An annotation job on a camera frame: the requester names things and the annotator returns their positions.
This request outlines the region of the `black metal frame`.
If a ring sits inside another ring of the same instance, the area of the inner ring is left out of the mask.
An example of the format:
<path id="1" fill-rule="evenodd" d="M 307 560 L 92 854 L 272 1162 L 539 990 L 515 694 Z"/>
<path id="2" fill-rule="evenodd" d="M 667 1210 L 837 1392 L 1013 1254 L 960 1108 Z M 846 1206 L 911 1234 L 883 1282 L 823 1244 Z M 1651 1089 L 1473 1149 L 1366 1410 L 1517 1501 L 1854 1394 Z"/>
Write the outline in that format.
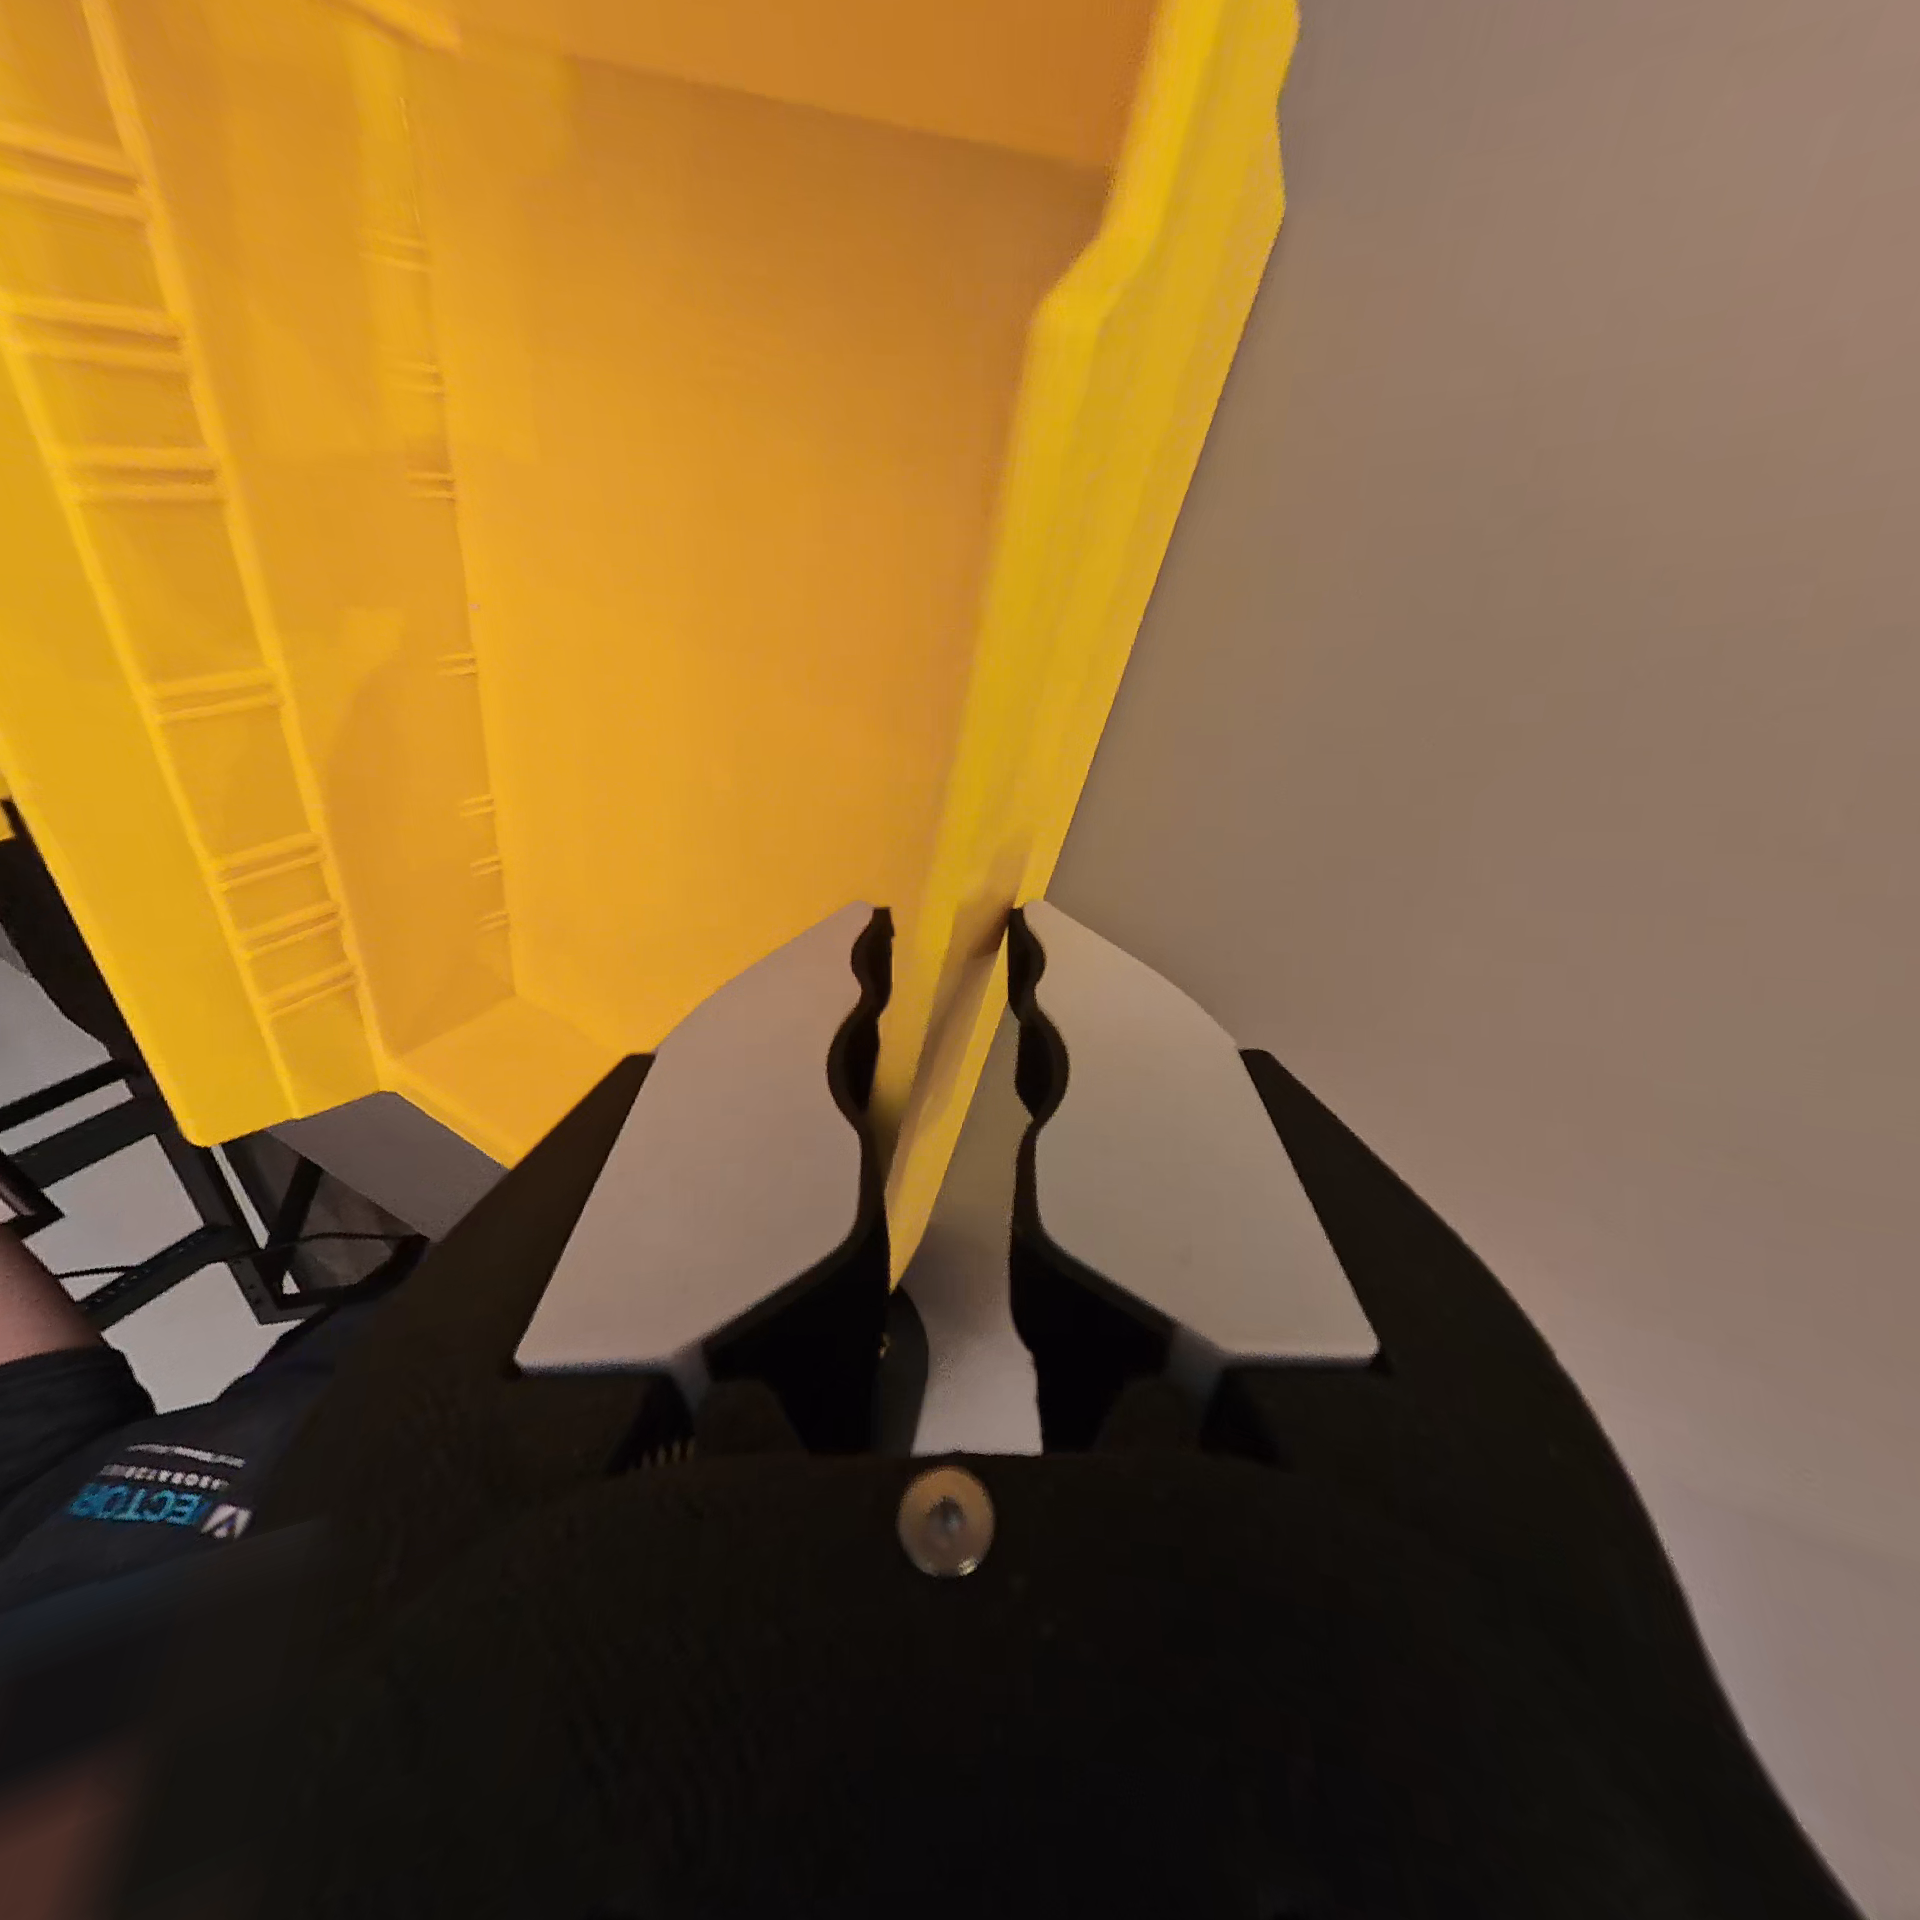
<path id="1" fill-rule="evenodd" d="M 160 1155 L 190 1210 L 184 1232 L 147 1254 L 55 1276 L 94 1330 L 125 1323 L 209 1269 L 227 1272 L 263 1328 L 292 1325 L 419 1262 L 424 1237 L 397 1222 L 323 1222 L 331 1178 L 292 1147 L 261 1160 L 247 1140 L 190 1140 L 13 801 L 5 801 L 3 926 L 5 968 L 96 1046 L 83 1067 L 5 1096 L 5 1226 L 33 1244 L 64 1220 L 59 1189 L 135 1147 Z"/>

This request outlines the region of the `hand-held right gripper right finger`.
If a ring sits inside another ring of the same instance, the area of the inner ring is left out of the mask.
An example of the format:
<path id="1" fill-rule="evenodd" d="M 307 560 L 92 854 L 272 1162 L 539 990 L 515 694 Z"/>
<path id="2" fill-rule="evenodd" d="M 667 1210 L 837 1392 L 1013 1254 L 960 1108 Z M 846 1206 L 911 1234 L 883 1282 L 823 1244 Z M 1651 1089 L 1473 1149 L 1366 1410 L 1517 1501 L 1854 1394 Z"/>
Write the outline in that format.
<path id="1" fill-rule="evenodd" d="M 1232 1035 L 1044 900 L 1007 920 L 1006 988 L 1007 1282 L 1041 1450 L 1089 1451 L 1137 1382 L 1205 1429 L 1240 1378 L 1373 1372 L 1381 1336 Z"/>

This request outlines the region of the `person's left forearm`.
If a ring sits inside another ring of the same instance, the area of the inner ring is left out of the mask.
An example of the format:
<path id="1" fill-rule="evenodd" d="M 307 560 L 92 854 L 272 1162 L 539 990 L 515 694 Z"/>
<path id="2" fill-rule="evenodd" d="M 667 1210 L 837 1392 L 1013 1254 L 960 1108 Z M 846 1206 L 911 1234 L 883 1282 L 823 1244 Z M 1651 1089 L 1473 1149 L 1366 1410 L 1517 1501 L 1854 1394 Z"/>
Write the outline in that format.
<path id="1" fill-rule="evenodd" d="M 3 1404 L 59 1409 L 119 1402 L 125 1365 L 112 1355 L 64 1284 L 21 1240 L 3 1227 Z"/>

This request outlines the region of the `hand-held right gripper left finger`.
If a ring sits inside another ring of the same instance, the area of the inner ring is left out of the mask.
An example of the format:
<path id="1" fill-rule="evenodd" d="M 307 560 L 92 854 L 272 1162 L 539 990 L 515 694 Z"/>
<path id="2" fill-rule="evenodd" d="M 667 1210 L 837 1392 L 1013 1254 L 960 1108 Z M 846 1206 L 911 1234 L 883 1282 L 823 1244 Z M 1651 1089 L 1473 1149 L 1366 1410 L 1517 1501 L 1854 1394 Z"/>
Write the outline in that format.
<path id="1" fill-rule="evenodd" d="M 515 1352 L 688 1417 L 764 1386 L 811 1451 L 873 1444 L 893 1292 L 870 1101 L 893 920 L 848 904 L 659 1044 Z"/>

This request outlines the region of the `yellow plastic bin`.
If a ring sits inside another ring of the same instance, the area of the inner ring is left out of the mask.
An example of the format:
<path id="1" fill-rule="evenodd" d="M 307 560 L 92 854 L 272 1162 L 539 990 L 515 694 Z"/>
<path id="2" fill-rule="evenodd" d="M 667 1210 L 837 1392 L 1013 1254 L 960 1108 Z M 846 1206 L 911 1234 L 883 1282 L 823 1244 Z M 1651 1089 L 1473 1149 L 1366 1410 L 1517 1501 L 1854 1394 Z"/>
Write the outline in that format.
<path id="1" fill-rule="evenodd" d="M 183 1134 L 517 1162 L 853 900 L 896 1273 L 1278 241 L 1285 2 L 5 5 L 5 788 Z"/>

